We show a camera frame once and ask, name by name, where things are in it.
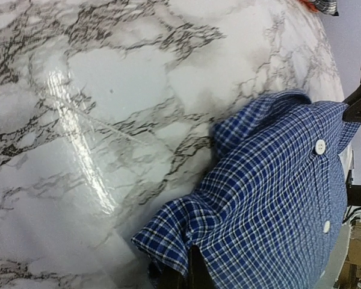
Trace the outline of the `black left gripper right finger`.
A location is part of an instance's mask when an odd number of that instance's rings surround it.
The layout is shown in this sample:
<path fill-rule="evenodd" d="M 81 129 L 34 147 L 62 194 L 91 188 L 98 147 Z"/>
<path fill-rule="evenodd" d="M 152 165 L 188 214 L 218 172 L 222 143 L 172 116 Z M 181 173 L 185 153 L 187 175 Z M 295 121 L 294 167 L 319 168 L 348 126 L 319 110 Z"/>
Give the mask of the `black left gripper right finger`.
<path fill-rule="evenodd" d="M 189 250 L 188 288 L 190 289 L 215 289 L 212 278 L 200 249 L 192 245 Z"/>

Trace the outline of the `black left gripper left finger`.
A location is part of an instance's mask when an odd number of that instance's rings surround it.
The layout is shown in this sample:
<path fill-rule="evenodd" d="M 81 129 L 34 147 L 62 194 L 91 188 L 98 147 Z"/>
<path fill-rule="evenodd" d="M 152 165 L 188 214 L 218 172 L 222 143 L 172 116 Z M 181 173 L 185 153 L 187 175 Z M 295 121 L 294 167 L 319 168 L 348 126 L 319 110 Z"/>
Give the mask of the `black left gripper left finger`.
<path fill-rule="evenodd" d="M 186 282 L 178 271 L 166 267 L 159 280 L 159 289 L 184 289 Z"/>

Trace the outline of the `blue checked shirt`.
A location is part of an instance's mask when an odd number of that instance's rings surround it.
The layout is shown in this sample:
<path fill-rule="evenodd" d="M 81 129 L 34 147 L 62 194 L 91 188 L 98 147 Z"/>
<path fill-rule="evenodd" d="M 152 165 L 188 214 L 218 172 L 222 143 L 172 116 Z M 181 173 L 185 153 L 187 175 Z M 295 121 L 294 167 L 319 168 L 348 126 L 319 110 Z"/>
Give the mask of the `blue checked shirt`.
<path fill-rule="evenodd" d="M 313 288 L 347 207 L 340 153 L 359 129 L 342 102 L 262 95 L 215 124 L 217 163 L 132 237 L 158 271 L 197 246 L 215 288 Z"/>

